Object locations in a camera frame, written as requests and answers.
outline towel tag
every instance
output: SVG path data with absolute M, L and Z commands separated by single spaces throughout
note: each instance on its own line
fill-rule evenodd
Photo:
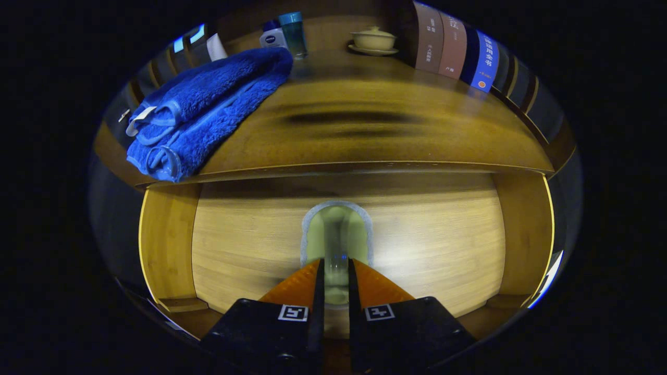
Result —
M 135 135 L 139 134 L 137 128 L 134 127 L 135 121 L 145 119 L 146 116 L 148 116 L 148 114 L 151 113 L 155 108 L 157 108 L 157 106 L 148 107 L 144 109 L 137 117 L 134 118 L 134 120 L 130 121 L 129 125 L 127 126 L 127 129 L 125 129 L 125 134 L 127 134 L 130 137 L 134 137 Z

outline brown book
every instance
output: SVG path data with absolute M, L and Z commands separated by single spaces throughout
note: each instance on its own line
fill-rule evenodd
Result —
M 448 14 L 440 12 L 440 17 L 443 25 L 443 41 L 438 73 L 459 79 L 468 49 L 466 28 L 461 21 Z
M 442 18 L 438 10 L 416 1 L 414 4 L 419 20 L 419 47 L 415 68 L 437 74 L 442 57 Z

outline bamboo wood panel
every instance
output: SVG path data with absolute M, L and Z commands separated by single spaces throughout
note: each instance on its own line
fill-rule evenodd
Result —
M 153 300 L 194 298 L 192 229 L 201 185 L 149 187 L 139 219 L 139 259 Z
M 532 296 L 554 247 L 554 208 L 543 175 L 493 175 L 505 223 L 505 276 L 501 294 Z
M 373 267 L 416 298 L 435 296 L 459 316 L 498 293 L 505 237 L 490 175 L 377 173 L 205 184 L 192 237 L 197 297 L 224 313 L 298 270 L 301 221 L 326 200 L 369 213 Z M 346 310 L 326 312 L 327 337 L 348 330 Z

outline white lotion bottle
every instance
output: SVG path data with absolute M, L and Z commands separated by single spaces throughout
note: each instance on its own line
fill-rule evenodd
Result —
M 277 19 L 272 19 L 262 26 L 264 34 L 259 37 L 259 44 L 264 48 L 285 47 L 287 48 L 287 40 L 283 34 L 283 29 L 280 27 L 280 22 Z

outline blue glass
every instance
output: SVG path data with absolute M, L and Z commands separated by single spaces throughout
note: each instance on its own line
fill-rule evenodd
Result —
M 286 13 L 278 16 L 278 21 L 283 29 L 289 52 L 295 59 L 303 59 L 308 56 L 305 46 L 305 35 L 303 34 L 303 21 L 301 12 Z

